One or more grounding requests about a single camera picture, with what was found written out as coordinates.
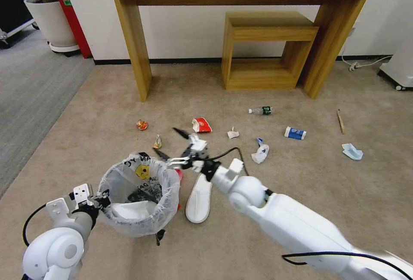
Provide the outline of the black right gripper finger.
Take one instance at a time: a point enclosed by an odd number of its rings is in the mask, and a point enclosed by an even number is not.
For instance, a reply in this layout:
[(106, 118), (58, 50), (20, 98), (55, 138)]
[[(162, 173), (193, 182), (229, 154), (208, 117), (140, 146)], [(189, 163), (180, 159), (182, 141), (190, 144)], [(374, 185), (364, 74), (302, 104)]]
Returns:
[(161, 152), (159, 149), (152, 148), (156, 155), (163, 161), (168, 168), (171, 169), (189, 169), (191, 168), (191, 157), (169, 157), (165, 153)]
[(176, 127), (173, 127), (173, 130), (178, 133), (181, 137), (183, 137), (184, 139), (186, 139), (188, 141), (189, 145), (195, 145), (199, 138), (198, 135), (196, 133), (188, 133), (183, 129), (178, 129)]

